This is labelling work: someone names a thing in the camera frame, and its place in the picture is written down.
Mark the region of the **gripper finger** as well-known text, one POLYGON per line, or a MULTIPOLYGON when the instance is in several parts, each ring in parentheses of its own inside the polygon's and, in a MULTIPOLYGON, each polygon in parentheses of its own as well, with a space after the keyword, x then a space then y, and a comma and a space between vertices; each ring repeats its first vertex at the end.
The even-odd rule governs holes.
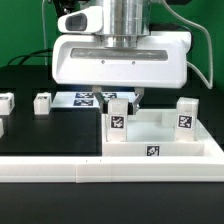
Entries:
POLYGON ((93 86, 92 92, 95 95, 95 97, 99 103, 100 112, 102 114, 106 114, 108 112, 108 103, 102 94, 102 87, 101 86, 93 86))
POLYGON ((128 114, 135 115, 139 109, 139 103, 144 96, 144 89, 142 87, 135 87, 135 98, 133 102, 128 104, 128 114))

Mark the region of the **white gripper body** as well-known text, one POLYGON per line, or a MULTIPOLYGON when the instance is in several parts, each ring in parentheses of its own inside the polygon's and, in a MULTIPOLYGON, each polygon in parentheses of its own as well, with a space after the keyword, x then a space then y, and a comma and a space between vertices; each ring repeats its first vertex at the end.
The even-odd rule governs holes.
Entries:
POLYGON ((185 31, 154 31, 126 49, 105 48, 96 35, 62 35, 53 48, 52 76, 59 84, 180 88, 190 47, 185 31))

